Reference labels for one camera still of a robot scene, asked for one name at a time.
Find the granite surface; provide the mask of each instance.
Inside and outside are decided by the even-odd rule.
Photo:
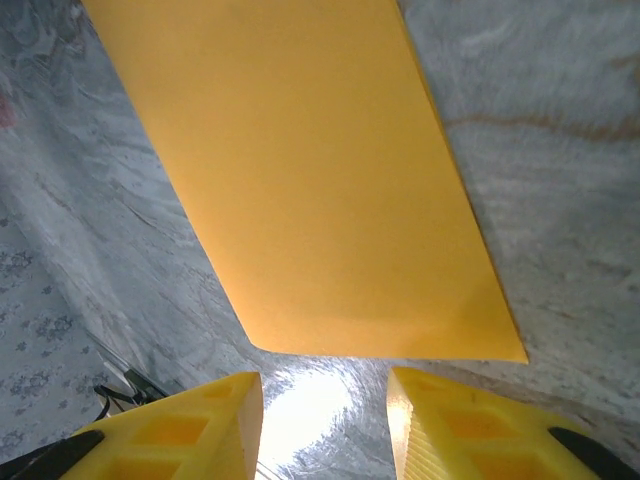
[[[92,422],[111,377],[0,202],[0,463]]]
[[[401,5],[529,366],[252,347],[77,2],[3,2],[0,197],[115,356],[174,391],[262,373],[273,476],[392,478],[391,364],[579,415],[639,465],[640,3]]]

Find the yellow plastic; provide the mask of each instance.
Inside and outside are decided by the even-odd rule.
[[[258,373],[217,382],[100,420],[106,438],[64,480],[250,480],[262,430]]]
[[[526,361],[394,0],[85,0],[247,335]]]
[[[549,433],[573,422],[412,368],[393,368],[387,414],[399,480],[596,480]]]

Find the speckled pattern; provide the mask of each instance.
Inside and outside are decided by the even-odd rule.
[[[254,348],[75,1],[3,1],[0,197],[118,357],[169,390],[259,370],[282,478],[393,477],[391,364],[579,415],[640,462],[640,2],[401,4],[529,366]]]
[[[93,342],[0,204],[0,463],[95,419]]]

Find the gray marble surface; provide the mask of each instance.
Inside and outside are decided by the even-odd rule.
[[[401,5],[531,365],[251,346],[77,2],[2,4],[0,197],[116,356],[170,390],[262,373],[273,476],[392,478],[391,364],[579,415],[640,465],[640,3]]]

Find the floor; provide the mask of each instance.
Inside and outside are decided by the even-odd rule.
[[[83,326],[166,390],[261,372],[274,476],[393,478],[398,364],[578,417],[640,469],[640,2],[400,3],[530,365],[253,347],[76,0],[0,9],[0,197]]]
[[[0,203],[0,463],[93,421],[107,370]]]

